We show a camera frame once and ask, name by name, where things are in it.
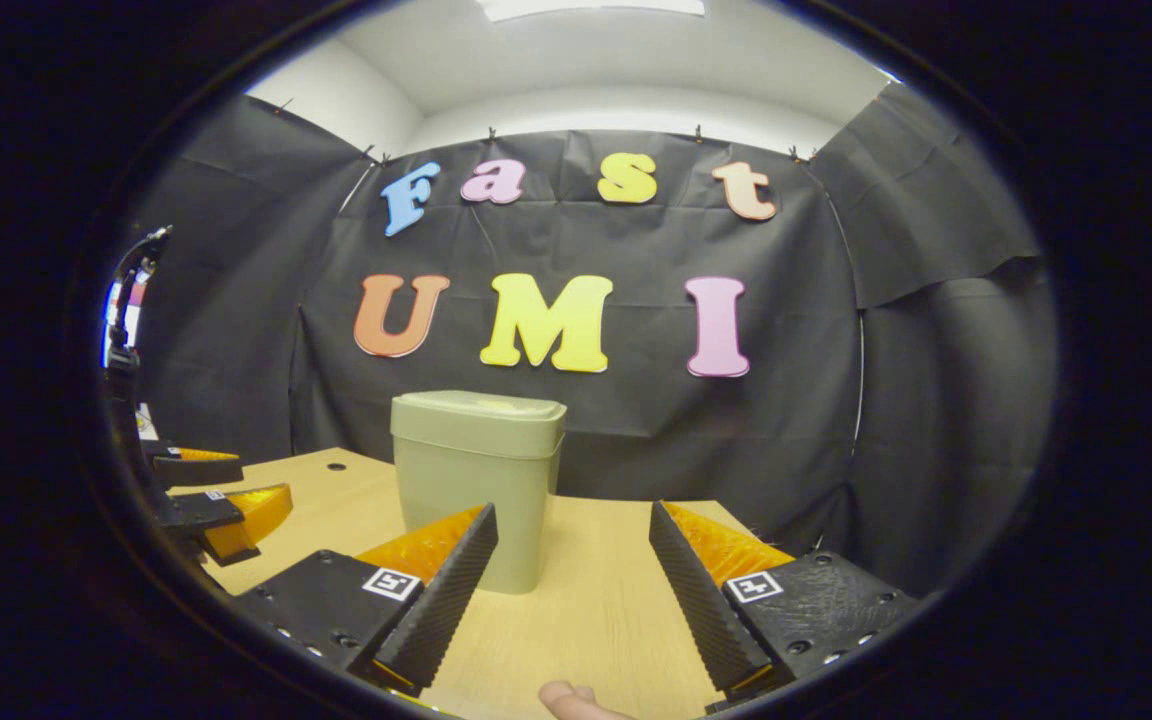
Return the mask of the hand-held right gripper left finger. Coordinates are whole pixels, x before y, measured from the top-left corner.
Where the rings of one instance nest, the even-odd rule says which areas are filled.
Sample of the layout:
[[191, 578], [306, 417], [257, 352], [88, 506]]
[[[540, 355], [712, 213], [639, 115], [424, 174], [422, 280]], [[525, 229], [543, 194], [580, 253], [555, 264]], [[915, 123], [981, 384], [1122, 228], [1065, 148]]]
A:
[[236, 602], [316, 664], [410, 698], [433, 684], [498, 541], [493, 503], [349, 556], [319, 550]]

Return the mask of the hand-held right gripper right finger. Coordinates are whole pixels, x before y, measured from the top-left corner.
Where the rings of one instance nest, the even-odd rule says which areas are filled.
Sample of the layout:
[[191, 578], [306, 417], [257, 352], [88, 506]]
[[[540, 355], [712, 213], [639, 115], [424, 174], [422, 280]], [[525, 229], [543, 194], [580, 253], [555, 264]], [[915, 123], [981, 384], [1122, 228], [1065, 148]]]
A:
[[680, 503], [653, 503], [649, 541], [727, 703], [852, 655], [919, 605], [838, 553], [791, 556]]

